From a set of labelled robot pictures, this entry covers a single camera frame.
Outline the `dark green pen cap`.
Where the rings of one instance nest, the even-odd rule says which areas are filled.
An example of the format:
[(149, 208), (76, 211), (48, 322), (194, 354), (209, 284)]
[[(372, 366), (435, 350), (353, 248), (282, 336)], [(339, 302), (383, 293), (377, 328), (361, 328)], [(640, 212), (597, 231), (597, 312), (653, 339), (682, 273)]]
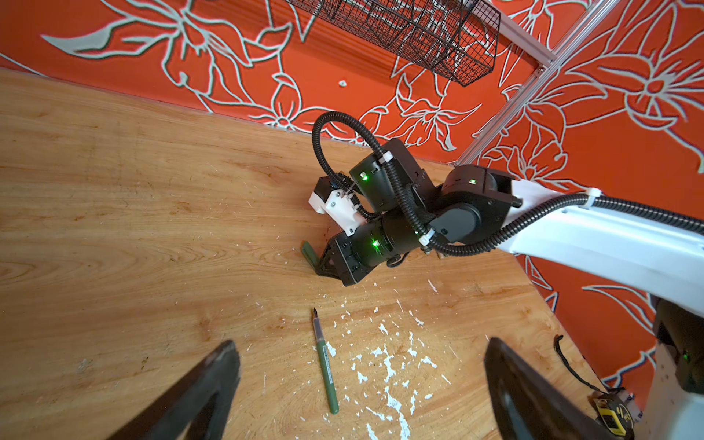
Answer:
[(315, 250), (308, 241), (304, 240), (302, 242), (301, 251), (308, 264), (313, 268), (314, 271), (317, 271), (317, 267), (319, 264), (319, 256), (316, 254)]

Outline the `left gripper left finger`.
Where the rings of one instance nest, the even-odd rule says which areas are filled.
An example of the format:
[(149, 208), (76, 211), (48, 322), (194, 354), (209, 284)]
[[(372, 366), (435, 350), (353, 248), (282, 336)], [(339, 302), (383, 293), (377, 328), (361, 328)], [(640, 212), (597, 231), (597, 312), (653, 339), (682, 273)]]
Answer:
[(226, 340), (110, 437), (221, 439), (240, 379), (237, 346)]

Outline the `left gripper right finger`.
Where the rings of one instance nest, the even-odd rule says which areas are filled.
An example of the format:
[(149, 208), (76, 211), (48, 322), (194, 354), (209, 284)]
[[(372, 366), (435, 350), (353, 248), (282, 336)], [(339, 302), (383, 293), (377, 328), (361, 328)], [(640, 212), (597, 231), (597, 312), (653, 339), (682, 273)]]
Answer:
[(611, 437), (502, 339), (489, 340), (484, 368), (494, 418), (503, 439)]

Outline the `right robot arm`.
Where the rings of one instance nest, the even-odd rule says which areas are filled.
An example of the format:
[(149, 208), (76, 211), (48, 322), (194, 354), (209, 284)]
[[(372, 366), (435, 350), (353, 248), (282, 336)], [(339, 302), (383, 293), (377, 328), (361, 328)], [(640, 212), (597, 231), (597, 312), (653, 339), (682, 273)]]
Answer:
[(595, 390), (583, 414), (506, 343), (489, 341), (484, 366), (505, 439), (700, 439), (703, 436), (703, 224), (597, 189), (558, 194), (472, 165), (440, 185), (403, 143), (374, 145), (349, 174), (324, 170), (310, 205), (341, 231), (315, 272), (345, 285), (415, 249), (468, 257), (493, 250), (572, 267), (638, 289), (654, 307), (656, 366), (642, 416), (617, 390)]

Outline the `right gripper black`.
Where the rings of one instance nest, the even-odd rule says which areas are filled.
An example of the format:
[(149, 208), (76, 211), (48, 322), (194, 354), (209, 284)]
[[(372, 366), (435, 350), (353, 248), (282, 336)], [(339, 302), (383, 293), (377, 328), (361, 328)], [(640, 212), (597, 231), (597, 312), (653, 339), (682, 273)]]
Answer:
[(315, 273), (351, 286), (361, 282), (383, 262), (385, 237), (381, 232), (360, 236), (338, 233), (328, 240), (315, 264)]

